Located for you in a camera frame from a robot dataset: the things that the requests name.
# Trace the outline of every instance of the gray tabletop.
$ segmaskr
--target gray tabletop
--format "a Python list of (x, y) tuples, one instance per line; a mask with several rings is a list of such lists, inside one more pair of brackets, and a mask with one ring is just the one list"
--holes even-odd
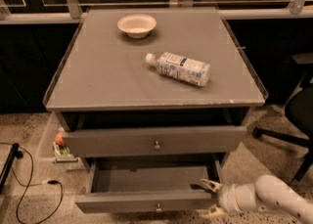
[[(137, 13), (153, 16), (157, 25), (148, 37), (135, 40), (116, 25)], [(199, 88), (159, 75), (145, 57), (162, 52), (209, 63), (209, 82)], [(120, 9), (88, 13), (46, 108), (71, 112), (263, 103), (215, 9)]]

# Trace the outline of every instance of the bowl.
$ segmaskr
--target bowl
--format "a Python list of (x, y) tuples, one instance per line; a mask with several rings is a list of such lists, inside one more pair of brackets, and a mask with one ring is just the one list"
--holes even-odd
[(136, 14), (121, 18), (117, 27), (134, 39), (144, 38), (157, 25), (157, 21), (148, 15)]

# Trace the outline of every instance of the drawer handle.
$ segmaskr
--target drawer handle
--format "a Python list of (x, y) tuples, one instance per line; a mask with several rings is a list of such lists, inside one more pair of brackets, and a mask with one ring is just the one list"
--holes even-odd
[(159, 151), (160, 150), (160, 145), (159, 145), (158, 141), (155, 141), (154, 150), (155, 151)]
[(158, 203), (157, 206), (156, 206), (156, 212), (162, 212), (162, 208), (160, 208), (159, 203)]

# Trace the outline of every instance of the black cable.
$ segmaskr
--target black cable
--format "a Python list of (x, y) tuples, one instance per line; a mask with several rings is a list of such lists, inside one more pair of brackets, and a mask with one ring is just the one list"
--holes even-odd
[[(4, 142), (0, 142), (0, 145), (9, 145), (9, 146), (12, 146), (12, 144), (10, 144), (10, 143), (4, 143)], [(33, 175), (33, 159), (32, 159), (32, 155), (31, 155), (31, 153), (30, 153), (28, 150), (26, 150), (25, 148), (23, 148), (23, 147), (21, 147), (21, 146), (20, 146), (20, 148), (21, 148), (22, 150), (24, 150), (24, 151), (29, 155), (29, 157), (30, 157), (30, 162), (31, 162), (29, 180), (28, 180), (28, 182), (27, 182), (26, 185), (24, 185), (23, 183), (21, 183), (21, 181), (18, 179), (18, 177), (17, 177), (17, 175), (16, 175), (14, 169), (12, 169), (12, 171), (13, 171), (13, 173), (14, 173), (14, 176), (16, 177), (16, 179), (17, 179), (17, 181), (19, 182), (19, 184), (20, 184), (21, 186), (25, 187), (25, 190), (24, 190), (24, 192), (23, 192), (23, 194), (22, 194), (22, 197), (21, 197), (21, 199), (20, 199), (20, 201), (19, 201), (19, 203), (18, 203), (17, 209), (16, 209), (16, 216), (17, 216), (17, 219), (18, 219), (18, 221), (19, 221), (20, 223), (26, 224), (25, 222), (21, 221), (21, 219), (20, 219), (20, 217), (19, 217), (20, 205), (21, 205), (22, 200), (23, 200), (23, 198), (24, 198), (24, 196), (25, 196), (25, 194), (26, 194), (26, 192), (27, 192), (27, 190), (28, 190), (29, 187), (31, 187), (31, 186), (38, 186), (38, 185), (42, 185), (42, 184), (33, 184), (33, 185), (30, 184), (30, 183), (31, 183), (31, 180), (32, 180), (32, 175)], [(40, 223), (42, 223), (42, 222), (48, 220), (53, 214), (55, 214), (55, 212), (59, 209), (59, 207), (60, 207), (60, 205), (61, 205), (61, 203), (62, 203), (63, 196), (64, 196), (64, 187), (63, 187), (62, 183), (59, 182), (59, 181), (57, 181), (57, 180), (50, 180), (50, 181), (47, 182), (47, 184), (49, 184), (49, 185), (57, 185), (57, 184), (59, 184), (59, 185), (60, 185), (61, 196), (60, 196), (59, 203), (58, 203), (57, 207), (52, 211), (52, 213), (50, 213), (46, 218), (40, 220), (39, 222), (35, 222), (35, 223), (33, 223), (33, 224), (40, 224)]]

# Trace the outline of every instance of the bottle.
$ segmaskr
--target bottle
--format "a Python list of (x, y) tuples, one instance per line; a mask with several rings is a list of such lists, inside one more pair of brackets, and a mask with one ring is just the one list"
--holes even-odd
[(147, 54), (146, 62), (163, 75), (187, 81), (199, 87), (205, 86), (209, 79), (209, 64), (183, 56), (165, 52), (159, 58)]

